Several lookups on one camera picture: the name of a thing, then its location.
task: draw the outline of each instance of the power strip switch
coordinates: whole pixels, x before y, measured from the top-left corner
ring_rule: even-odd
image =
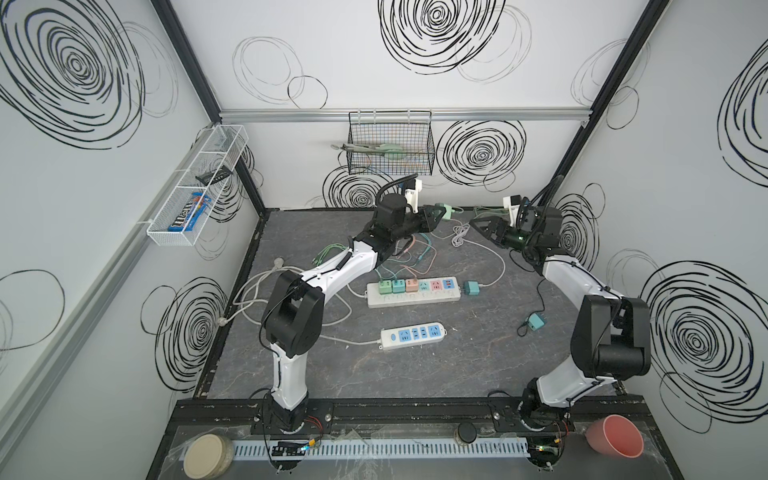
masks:
[[[440,322],[404,326],[398,329],[382,330],[382,350],[398,349],[403,346],[436,343],[445,338],[445,327]]]
[[[418,288],[413,282],[409,284],[403,280],[397,281],[402,282],[402,288],[405,291],[399,289],[396,291],[394,283],[392,283],[391,290],[382,286],[384,282],[369,283],[366,287],[368,307],[382,308],[385,306],[419,305],[421,303],[456,302],[462,298],[462,289],[458,288],[458,281],[456,281],[455,276],[422,278],[419,280]]]

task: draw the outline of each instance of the red cup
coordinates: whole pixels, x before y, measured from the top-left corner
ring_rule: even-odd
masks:
[[[587,442],[597,452],[614,457],[637,458],[643,454],[643,436],[634,423],[609,415],[587,429]]]

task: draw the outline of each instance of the power strip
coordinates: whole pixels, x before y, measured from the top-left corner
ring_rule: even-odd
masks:
[[[386,306],[419,305],[421,303],[457,302],[462,298],[455,276],[419,279],[419,291],[404,293],[380,293],[378,283],[366,286],[369,308]]]
[[[403,346],[435,343],[445,338],[445,327],[440,322],[404,326],[398,329],[382,330],[382,350],[398,349]]]

